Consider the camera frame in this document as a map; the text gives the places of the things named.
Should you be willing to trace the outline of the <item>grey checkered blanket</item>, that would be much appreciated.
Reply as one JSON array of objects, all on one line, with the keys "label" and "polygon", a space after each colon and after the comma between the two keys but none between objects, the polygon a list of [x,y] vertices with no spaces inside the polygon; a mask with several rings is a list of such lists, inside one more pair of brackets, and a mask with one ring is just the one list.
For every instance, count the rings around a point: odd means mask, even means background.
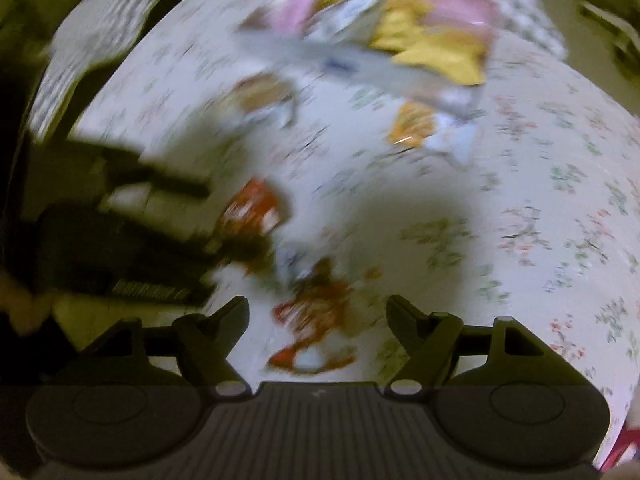
[{"label": "grey checkered blanket", "polygon": [[[536,44],[559,60],[567,57],[563,35],[539,0],[492,0],[503,28]],[[48,140],[89,70],[126,58],[144,22],[160,0],[84,0],[56,31],[50,62],[35,96],[27,125],[38,142]]]}]

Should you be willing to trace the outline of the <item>orange white snack packet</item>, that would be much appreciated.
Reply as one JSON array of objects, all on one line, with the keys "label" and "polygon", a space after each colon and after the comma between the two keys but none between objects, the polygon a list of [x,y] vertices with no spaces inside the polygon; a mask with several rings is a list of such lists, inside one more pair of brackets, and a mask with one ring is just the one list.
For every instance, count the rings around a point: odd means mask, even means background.
[{"label": "orange white snack packet", "polygon": [[474,120],[460,119],[414,101],[401,105],[387,133],[387,142],[396,148],[440,156],[460,168],[472,162],[479,138],[480,127]]}]

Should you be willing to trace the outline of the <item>floral tablecloth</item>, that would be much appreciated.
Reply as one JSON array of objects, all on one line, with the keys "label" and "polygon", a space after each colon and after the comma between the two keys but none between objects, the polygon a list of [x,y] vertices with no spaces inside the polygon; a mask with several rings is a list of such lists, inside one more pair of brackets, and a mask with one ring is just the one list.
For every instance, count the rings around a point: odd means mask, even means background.
[{"label": "floral tablecloth", "polygon": [[399,370],[389,296],[473,325],[510,316],[605,396],[607,453],[639,376],[638,119],[505,32],[464,168],[387,143],[398,99],[311,70],[291,72],[294,125],[221,139],[206,110],[264,69],[232,32],[265,1],[184,0],[76,122],[76,138],[213,181],[206,203],[136,188],[112,207],[188,236],[210,228],[248,180],[266,178],[291,211],[276,240],[331,255],[352,284],[356,359],[331,382],[384,382]]}]

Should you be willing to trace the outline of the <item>pink silver cardboard box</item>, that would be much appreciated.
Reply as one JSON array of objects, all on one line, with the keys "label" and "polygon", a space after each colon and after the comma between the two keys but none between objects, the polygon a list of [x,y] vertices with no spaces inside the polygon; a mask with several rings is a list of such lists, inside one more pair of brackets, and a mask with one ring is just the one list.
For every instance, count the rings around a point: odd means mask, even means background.
[{"label": "pink silver cardboard box", "polygon": [[269,0],[235,32],[269,62],[469,117],[500,21],[491,0]]}]

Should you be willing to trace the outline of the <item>yellow snack packet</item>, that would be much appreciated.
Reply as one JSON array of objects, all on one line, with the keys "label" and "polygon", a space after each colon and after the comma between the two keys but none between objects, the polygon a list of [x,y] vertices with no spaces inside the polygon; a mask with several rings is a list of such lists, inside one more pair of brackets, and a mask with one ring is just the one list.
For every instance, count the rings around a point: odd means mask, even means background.
[{"label": "yellow snack packet", "polygon": [[459,86],[484,84],[484,42],[451,26],[427,26],[434,9],[428,0],[383,0],[369,47],[390,53],[397,65],[430,70]]}]

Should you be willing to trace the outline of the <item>white green snack packet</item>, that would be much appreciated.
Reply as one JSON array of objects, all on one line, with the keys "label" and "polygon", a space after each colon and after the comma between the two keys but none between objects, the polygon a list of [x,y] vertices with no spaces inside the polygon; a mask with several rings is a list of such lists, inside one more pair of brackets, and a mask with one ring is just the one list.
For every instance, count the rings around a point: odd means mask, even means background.
[{"label": "white green snack packet", "polygon": [[358,44],[365,47],[383,14],[383,0],[345,0],[311,18],[304,38],[319,44]]}]

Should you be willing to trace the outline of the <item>dark red snack packet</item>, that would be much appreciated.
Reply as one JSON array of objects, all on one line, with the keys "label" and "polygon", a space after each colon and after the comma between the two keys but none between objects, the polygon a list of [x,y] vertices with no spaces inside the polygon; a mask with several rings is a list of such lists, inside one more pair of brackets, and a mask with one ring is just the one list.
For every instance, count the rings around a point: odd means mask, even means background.
[{"label": "dark red snack packet", "polygon": [[356,339],[381,322],[380,295],[352,281],[331,256],[299,257],[281,270],[292,297],[271,311],[291,341],[274,352],[267,366],[295,375],[317,375],[356,362]]}]

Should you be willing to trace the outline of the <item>clear wrapped brown pastry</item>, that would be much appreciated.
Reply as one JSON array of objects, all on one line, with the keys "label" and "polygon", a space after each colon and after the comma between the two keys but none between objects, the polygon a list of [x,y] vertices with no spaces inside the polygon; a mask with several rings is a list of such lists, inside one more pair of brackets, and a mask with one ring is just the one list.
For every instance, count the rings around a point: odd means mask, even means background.
[{"label": "clear wrapped brown pastry", "polygon": [[289,79],[260,72],[240,79],[216,99],[212,114],[221,128],[230,131],[247,131],[259,125],[286,128],[296,121],[297,90]]}]

